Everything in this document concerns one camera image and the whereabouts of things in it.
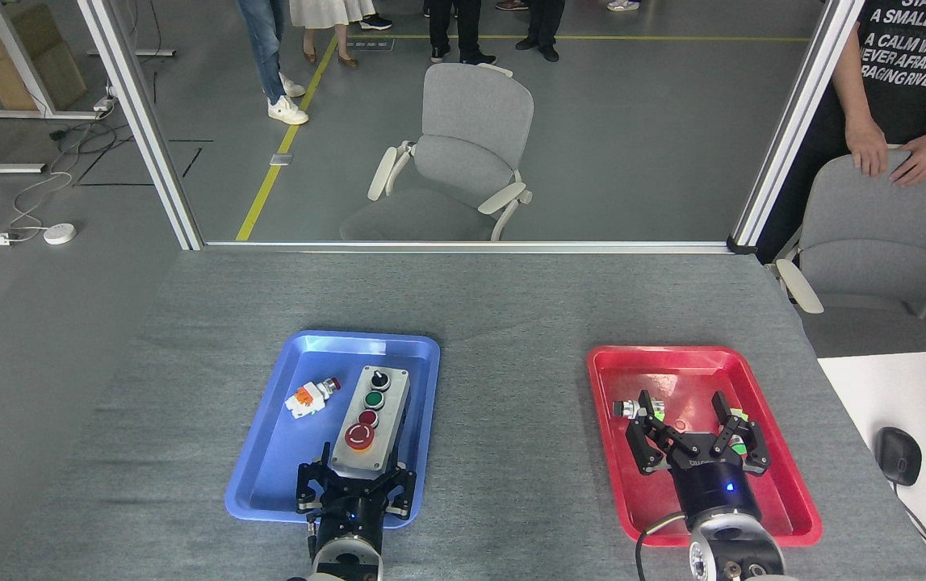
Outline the person's right hand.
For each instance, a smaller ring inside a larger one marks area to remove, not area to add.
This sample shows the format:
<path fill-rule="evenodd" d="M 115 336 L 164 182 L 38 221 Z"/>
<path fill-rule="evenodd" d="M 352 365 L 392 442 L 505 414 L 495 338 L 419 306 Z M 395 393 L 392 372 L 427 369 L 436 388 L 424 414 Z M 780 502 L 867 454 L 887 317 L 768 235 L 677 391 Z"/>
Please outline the person's right hand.
<path fill-rule="evenodd" d="M 883 175 L 888 166 L 886 135 L 870 118 L 847 119 L 845 139 L 855 168 L 868 177 Z"/>

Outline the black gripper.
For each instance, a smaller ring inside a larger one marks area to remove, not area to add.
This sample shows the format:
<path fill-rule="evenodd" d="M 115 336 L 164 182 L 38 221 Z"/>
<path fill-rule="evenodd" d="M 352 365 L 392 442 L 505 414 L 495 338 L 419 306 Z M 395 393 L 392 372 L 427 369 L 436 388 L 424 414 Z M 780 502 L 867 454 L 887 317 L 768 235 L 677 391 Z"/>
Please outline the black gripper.
<path fill-rule="evenodd" d="M 317 543 L 357 536 L 367 543 L 382 543 L 386 515 L 412 518 L 416 474 L 403 462 L 389 467 L 374 481 L 345 485 L 331 466 L 331 442 L 324 442 L 320 457 L 298 466 L 297 514 L 321 510 Z"/>
<path fill-rule="evenodd" d="M 722 392 L 711 397 L 721 427 L 709 445 L 698 446 L 668 426 L 655 412 L 626 412 L 626 437 L 641 474 L 670 470 L 681 510 L 689 525 L 718 514 L 740 512 L 758 517 L 758 503 L 746 472 L 761 475 L 772 466 L 761 426 L 738 408 L 732 408 Z M 740 437 L 744 452 L 731 446 Z"/>

